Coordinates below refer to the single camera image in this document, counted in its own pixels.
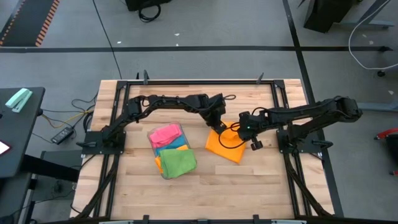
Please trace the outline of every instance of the wooden table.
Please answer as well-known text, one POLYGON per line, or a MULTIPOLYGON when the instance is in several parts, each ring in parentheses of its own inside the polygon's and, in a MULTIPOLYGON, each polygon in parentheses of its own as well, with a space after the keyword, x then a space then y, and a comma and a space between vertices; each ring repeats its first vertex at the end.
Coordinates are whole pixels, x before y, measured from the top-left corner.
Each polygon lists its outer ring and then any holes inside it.
MULTIPOLYGON (((109 124, 116 82, 101 82, 91 125, 93 131, 99 131, 109 124)), ((306 104, 300 80, 285 80, 285 85, 290 107, 306 104)), ((264 85, 141 85, 133 86, 129 97, 198 93, 209 96, 217 93, 236 95, 235 100, 226 102, 224 121, 237 121, 240 112, 252 111, 258 106, 274 107, 271 88, 264 85)), ((128 125, 125 131, 126 150, 120 158, 112 220, 142 220, 143 215, 150 215, 150 219, 156 220, 251 219, 254 214, 259 214, 263 219, 294 217, 284 160, 278 150, 275 130, 259 135, 263 149, 252 151, 247 144, 239 165, 205 149, 210 128, 198 114, 182 110, 157 110, 139 124, 128 125), (195 171, 179 178, 165 180, 154 163, 147 132, 172 121, 182 124, 195 151, 198 166, 195 171)), ((75 209, 82 210, 95 193, 102 161, 103 156, 97 155, 82 168, 73 201, 75 209)), ((301 161, 307 187, 324 209, 333 213, 321 161, 308 154, 301 154, 301 161)), ((304 214, 298 187, 296 191, 300 212, 304 214)), ((105 192, 100 215, 104 215, 107 196, 105 192)))

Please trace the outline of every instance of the white cable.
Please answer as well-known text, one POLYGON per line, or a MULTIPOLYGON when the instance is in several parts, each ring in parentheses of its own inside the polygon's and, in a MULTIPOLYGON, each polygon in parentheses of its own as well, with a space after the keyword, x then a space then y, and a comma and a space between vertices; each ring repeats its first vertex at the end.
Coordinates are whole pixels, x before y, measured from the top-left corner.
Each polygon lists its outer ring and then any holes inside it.
POLYGON ((359 65, 362 66, 362 67, 365 68, 365 69, 368 69, 368 70, 385 70, 385 69, 392 68, 392 67, 395 67, 395 66, 398 65, 398 63, 397 63, 397 64, 395 64, 395 65, 391 65, 391 66, 384 67, 384 68, 368 68, 368 67, 364 66, 361 62, 359 62, 359 60, 354 56, 354 54, 353 54, 352 51, 351 51, 351 38, 352 38, 352 36, 353 36, 355 30, 356 30, 364 21, 366 21, 366 20, 369 19, 371 16, 373 16, 375 13, 377 13, 382 7, 384 7, 384 6, 385 6, 387 3, 389 3, 390 1, 391 1, 391 0, 388 0, 388 1, 386 1, 385 3, 383 3, 378 9, 376 9, 374 12, 372 12, 372 14, 370 14, 367 18, 363 19, 360 23, 358 23, 358 25, 356 25, 356 27, 355 27, 355 28, 353 29, 353 31, 351 32, 351 35, 349 36, 349 39, 348 39, 348 50, 349 50, 349 53, 351 54, 351 56, 353 56, 353 58, 355 59, 355 61, 358 62, 359 65))

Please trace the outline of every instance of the concrete floor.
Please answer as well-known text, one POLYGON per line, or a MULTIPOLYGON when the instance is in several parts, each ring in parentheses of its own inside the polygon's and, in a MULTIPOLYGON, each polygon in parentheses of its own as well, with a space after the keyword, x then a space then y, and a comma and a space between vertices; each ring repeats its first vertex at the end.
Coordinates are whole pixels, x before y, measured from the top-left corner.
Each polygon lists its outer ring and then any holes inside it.
MULTIPOLYGON (((289 0, 301 46, 347 46, 351 29, 335 25, 320 34, 302 27, 308 3, 297 8, 299 0, 289 0)), ((352 8, 345 21, 356 20, 374 0, 352 8)), ((280 45, 293 46, 284 7, 280 0, 173 0, 162 7, 155 22, 142 23, 128 12, 121 1, 96 0, 110 41, 116 47, 206 46, 206 45, 280 45)), ((16 0, 0 0, 2 27, 16 0)), ((398 1, 392 1, 378 19, 398 24, 398 1)), ((389 30, 360 29, 354 46, 398 46, 398 27, 389 30)), ((42 45, 51 47, 108 47, 91 0, 61 1, 42 45)), ((397 63, 395 52, 355 52, 366 65, 397 63)), ((350 96, 361 102, 388 102, 389 90, 398 93, 398 69, 386 77, 362 69, 348 52, 304 52, 305 64, 316 100, 336 95, 350 96)), ((123 78, 135 78, 146 69, 153 78, 301 78, 295 52, 118 52, 123 78)), ((74 98, 91 99, 103 79, 119 78, 111 53, 0 54, 0 88, 44 86, 42 107, 70 110, 74 98)), ((65 120, 70 114, 49 114, 65 120)), ((331 163, 344 215, 355 218, 397 220, 398 178, 388 174, 397 165, 382 141, 373 137, 380 131, 398 126, 394 113, 364 112, 353 124, 335 124, 325 129, 331 163)), ((81 126, 74 140, 59 146, 49 145, 32 136, 27 153, 39 156, 42 150, 73 150, 84 138, 81 126)), ((34 133, 50 139, 57 130, 42 118, 34 133)), ((64 220, 71 201, 38 204, 33 218, 39 222, 64 220)))

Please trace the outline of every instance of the table leg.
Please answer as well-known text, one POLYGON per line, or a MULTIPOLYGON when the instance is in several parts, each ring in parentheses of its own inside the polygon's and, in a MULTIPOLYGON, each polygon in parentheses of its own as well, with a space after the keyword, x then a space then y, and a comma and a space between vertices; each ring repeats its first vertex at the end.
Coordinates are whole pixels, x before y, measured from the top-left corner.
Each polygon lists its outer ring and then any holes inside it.
POLYGON ((62 180, 69 180, 77 182, 79 177, 79 171, 61 166, 43 159, 39 159, 33 156, 25 155, 22 161, 21 171, 31 172, 39 175, 46 175, 62 180))

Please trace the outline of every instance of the yellow cloth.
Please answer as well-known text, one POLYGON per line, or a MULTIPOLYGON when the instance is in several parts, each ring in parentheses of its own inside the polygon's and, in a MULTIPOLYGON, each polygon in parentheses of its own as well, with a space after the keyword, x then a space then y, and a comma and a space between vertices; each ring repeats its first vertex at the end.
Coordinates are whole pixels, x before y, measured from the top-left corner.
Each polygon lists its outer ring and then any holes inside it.
MULTIPOLYGON (((233 124, 233 122, 224 122, 224 124, 227 127, 230 127, 233 124)), ((239 162, 243 157, 243 152, 246 147, 246 144, 242 144, 236 149, 227 149, 220 144, 220 142, 218 141, 218 136, 219 135, 214 130, 211 130, 209 137, 207 138, 205 148, 211 152, 214 152, 219 156, 222 156, 226 159, 229 159, 239 164, 239 162)), ((227 129, 226 131, 224 131, 221 134, 220 140, 223 143, 223 145, 228 147, 234 147, 242 143, 242 140, 239 138, 238 133, 236 131, 232 131, 231 129, 227 129)))
MULTIPOLYGON (((178 147, 177 149, 178 149, 178 150, 187 150, 187 149, 189 149, 189 148, 188 148, 187 145, 183 145, 183 146, 178 147)), ((156 163, 157 168, 159 169, 159 172, 160 172, 161 174, 163 174, 162 161, 160 160, 160 157, 159 157, 159 156, 155 157, 155 163, 156 163)))

